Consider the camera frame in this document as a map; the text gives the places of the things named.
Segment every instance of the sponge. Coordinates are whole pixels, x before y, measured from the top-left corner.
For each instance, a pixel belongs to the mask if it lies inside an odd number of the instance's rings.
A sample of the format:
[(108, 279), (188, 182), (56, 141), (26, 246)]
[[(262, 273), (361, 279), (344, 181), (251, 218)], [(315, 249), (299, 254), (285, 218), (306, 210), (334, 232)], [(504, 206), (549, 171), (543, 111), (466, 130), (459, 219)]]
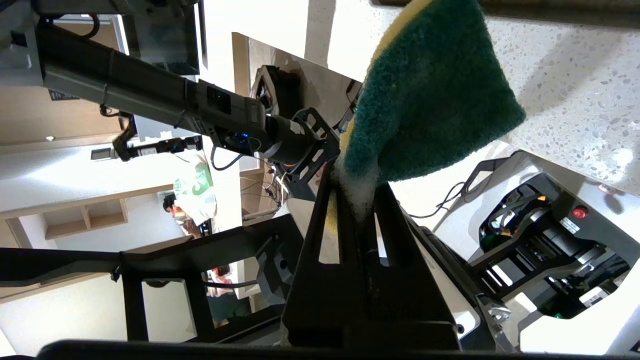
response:
[(413, 0), (373, 55), (332, 176), (362, 219), (378, 185), (448, 167), (524, 118), (477, 0)]

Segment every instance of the speckled countertop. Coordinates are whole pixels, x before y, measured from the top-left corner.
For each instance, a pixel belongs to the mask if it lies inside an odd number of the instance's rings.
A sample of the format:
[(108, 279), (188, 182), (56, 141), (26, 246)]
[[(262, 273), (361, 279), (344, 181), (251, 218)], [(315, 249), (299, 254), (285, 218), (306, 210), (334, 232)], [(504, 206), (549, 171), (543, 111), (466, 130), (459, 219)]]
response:
[[(215, 24), (207, 27), (209, 48), (225, 49), (226, 35), (237, 31), (359, 81), (401, 11), (370, 0), (265, 3), (205, 2), (207, 23)], [(279, 21), (268, 27), (254, 21), (269, 16)], [(497, 17), (487, 18), (487, 26), (528, 115), (504, 140), (640, 195), (640, 31)], [(220, 72), (219, 80), (230, 82), (228, 76)]]

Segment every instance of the metal frame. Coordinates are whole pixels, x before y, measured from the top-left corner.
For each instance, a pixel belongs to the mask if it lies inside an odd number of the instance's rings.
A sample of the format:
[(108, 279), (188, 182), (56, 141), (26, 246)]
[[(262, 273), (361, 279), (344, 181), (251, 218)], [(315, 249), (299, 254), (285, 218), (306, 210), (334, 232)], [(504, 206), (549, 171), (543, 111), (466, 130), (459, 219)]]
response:
[(489, 314), (491, 309), (504, 307), (504, 304), (486, 295), (491, 293), (490, 289), (480, 281), (466, 261), (429, 229), (418, 226), (409, 215), (406, 213), (404, 215), (415, 238), (431, 254), (446, 276), (480, 315), (481, 323), (478, 328), (460, 340), (462, 349), (516, 352), (500, 325)]
[[(284, 215), (147, 254), (0, 249), (0, 287), (28, 286), (81, 272), (110, 273), (114, 281), (121, 277), (127, 339), (148, 341), (141, 282), (147, 279), (183, 280), (197, 341), (238, 341), (274, 322), (279, 323), (279, 314), (273, 310), (255, 313), (233, 327), (215, 329), (201, 273), (252, 256), (259, 258), (263, 252), (276, 254), (274, 258), (284, 258), (288, 266), (295, 268), (302, 241), (293, 217)], [(277, 266), (280, 266), (279, 261), (278, 264), (269, 261), (261, 264), (259, 279), (264, 285), (261, 290), (286, 297), (288, 288), (284, 285), (291, 280), (282, 280), (278, 270), (271, 270)]]
[[(341, 188), (330, 181), (332, 166), (332, 161), (325, 165), (283, 314), (291, 345), (458, 350), (456, 324), (390, 186), (380, 186), (374, 197), (388, 257), (385, 266), (378, 255), (373, 213), (357, 224)], [(328, 265), (318, 258), (332, 193), (337, 197), (340, 263)]]
[(530, 241), (532, 233), (544, 231), (548, 229), (548, 227), (549, 222), (537, 222), (536, 225), (530, 225), (526, 227), (525, 230), (515, 234), (512, 239), (498, 245), (470, 263), (470, 266), (477, 276), (490, 284), (494, 289), (489, 293), (493, 298), (506, 302), (548, 276), (562, 278), (570, 275), (582, 265), (573, 256), (567, 256), (560, 252), (556, 258), (544, 263), (540, 261), (534, 262), (533, 270), (529, 270), (524, 266), (518, 266), (520, 262), (516, 260), (514, 264), (516, 264), (525, 275), (511, 285), (507, 285), (502, 278), (493, 271), (492, 267), (498, 265), (501, 261), (505, 259), (511, 259), (513, 261), (515, 259), (516, 248)]
[[(601, 357), (561, 354), (503, 354), (491, 352), (451, 351), (397, 351), (396, 349), (371, 348), (368, 350), (282, 348), (282, 347), (220, 347), (216, 345), (119, 343), (113, 341), (59, 341), (47, 346), (38, 360), (238, 360), (238, 359), (527, 359), (527, 360), (597, 360)], [(611, 356), (607, 359), (629, 360), (629, 356)]]
[[(374, 4), (406, 6), (411, 0), (371, 0)], [(626, 0), (479, 0), (487, 15), (619, 28), (640, 28), (640, 5)]]
[[(13, 0), (10, 3), (0, 4), (0, 40), (3, 42), (0, 45), (0, 84), (42, 86), (31, 2)], [(24, 46), (11, 44), (13, 33), (24, 35)]]
[[(309, 124), (309, 118), (314, 119), (313, 125)], [(340, 140), (314, 108), (300, 110), (293, 116), (292, 121), (307, 128), (307, 131), (314, 136), (313, 146), (308, 149), (303, 160), (294, 167), (287, 168), (281, 163), (274, 163), (274, 165), (278, 175), (282, 175), (285, 185), (295, 198), (315, 201), (316, 196), (309, 188), (309, 181), (327, 161), (335, 159), (340, 154)], [(323, 131), (324, 138), (317, 135), (320, 130)], [(320, 150), (323, 152), (318, 156), (317, 153)]]

